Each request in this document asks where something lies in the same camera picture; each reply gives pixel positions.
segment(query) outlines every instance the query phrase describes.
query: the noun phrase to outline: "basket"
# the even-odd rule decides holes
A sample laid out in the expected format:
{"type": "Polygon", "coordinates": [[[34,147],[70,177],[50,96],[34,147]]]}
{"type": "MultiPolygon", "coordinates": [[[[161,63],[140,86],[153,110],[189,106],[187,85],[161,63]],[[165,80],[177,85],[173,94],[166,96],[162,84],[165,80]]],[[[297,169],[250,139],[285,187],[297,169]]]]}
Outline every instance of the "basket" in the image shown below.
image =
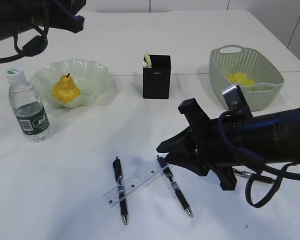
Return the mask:
{"type": "Polygon", "coordinates": [[[211,51],[209,77],[212,89],[221,104],[228,109],[222,90],[233,83],[228,73],[245,73],[255,84],[240,86],[251,111],[265,109],[275,99],[284,84],[284,78],[276,67],[260,52],[238,45],[227,45],[211,51]],[[238,48],[239,52],[223,53],[226,48],[238,48]]]}

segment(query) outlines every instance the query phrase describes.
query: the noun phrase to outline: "pen holder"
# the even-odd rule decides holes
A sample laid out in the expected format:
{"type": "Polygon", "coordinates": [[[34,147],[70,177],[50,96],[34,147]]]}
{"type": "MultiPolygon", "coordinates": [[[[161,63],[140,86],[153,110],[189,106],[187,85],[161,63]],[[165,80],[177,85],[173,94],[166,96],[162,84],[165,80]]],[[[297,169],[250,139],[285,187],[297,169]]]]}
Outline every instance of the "pen holder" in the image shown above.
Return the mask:
{"type": "Polygon", "coordinates": [[[169,55],[149,55],[152,68],[143,68],[143,98],[168,99],[171,58],[169,55]]]}

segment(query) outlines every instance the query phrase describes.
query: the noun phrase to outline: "pear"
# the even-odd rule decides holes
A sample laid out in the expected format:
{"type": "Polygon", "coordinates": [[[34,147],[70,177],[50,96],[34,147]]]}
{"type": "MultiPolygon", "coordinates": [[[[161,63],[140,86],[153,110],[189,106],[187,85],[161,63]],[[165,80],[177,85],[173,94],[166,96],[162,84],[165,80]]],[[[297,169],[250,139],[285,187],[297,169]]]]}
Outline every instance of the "pear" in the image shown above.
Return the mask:
{"type": "Polygon", "coordinates": [[[68,73],[60,77],[60,80],[53,86],[51,94],[59,102],[67,104],[78,97],[81,92],[75,85],[70,73],[68,73]]]}

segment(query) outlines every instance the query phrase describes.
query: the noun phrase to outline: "ruler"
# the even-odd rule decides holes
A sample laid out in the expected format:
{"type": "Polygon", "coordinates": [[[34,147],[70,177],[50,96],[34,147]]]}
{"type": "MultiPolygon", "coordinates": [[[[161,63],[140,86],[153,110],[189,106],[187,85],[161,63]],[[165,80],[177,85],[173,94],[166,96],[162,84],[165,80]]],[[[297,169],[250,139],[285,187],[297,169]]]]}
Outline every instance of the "ruler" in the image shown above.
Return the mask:
{"type": "Polygon", "coordinates": [[[154,179],[160,174],[163,174],[163,170],[167,168],[166,165],[164,168],[161,168],[157,159],[151,162],[149,165],[138,169],[131,177],[123,182],[123,186],[125,189],[125,196],[119,199],[118,195],[118,187],[114,187],[106,194],[102,196],[102,198],[106,201],[107,205],[112,208],[119,201],[125,199],[128,195],[131,195],[134,191],[140,188],[142,185],[154,179]]]}

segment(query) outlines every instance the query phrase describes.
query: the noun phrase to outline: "yellow object in basket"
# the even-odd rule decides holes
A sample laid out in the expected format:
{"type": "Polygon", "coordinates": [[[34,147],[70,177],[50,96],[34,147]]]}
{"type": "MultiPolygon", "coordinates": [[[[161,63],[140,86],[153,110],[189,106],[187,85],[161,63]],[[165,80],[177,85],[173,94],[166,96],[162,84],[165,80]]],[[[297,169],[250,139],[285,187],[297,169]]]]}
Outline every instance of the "yellow object in basket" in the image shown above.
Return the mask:
{"type": "Polygon", "coordinates": [[[70,73],[68,73],[67,75],[63,75],[53,86],[51,94],[59,102],[67,104],[81,95],[81,92],[80,89],[75,85],[70,73]]]}
{"type": "Polygon", "coordinates": [[[229,80],[229,82],[233,84],[239,84],[240,86],[244,86],[244,87],[248,87],[255,84],[255,81],[249,79],[247,77],[247,74],[243,72],[237,72],[237,73],[229,72],[227,79],[229,80]]]}

